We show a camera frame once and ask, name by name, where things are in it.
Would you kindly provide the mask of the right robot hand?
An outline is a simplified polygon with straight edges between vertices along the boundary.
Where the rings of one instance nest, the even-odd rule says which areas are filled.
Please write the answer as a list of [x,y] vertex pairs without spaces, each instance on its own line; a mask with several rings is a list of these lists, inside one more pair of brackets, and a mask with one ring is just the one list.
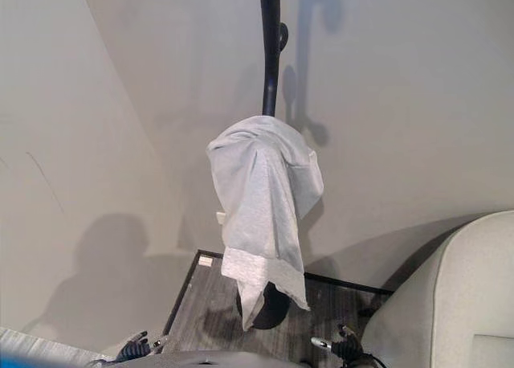
[[329,341],[321,337],[312,337],[310,342],[316,348],[329,352],[343,360],[354,360],[364,352],[357,335],[346,325],[339,327],[339,341]]

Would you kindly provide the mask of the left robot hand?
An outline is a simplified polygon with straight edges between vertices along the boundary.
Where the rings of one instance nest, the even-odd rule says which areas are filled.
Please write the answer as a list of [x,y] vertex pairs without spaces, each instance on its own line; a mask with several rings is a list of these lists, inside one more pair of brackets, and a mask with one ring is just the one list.
[[169,341],[169,336],[164,335],[149,341],[148,332],[143,331],[129,339],[116,356],[117,362],[126,362],[133,359],[143,358],[152,353],[161,352]]

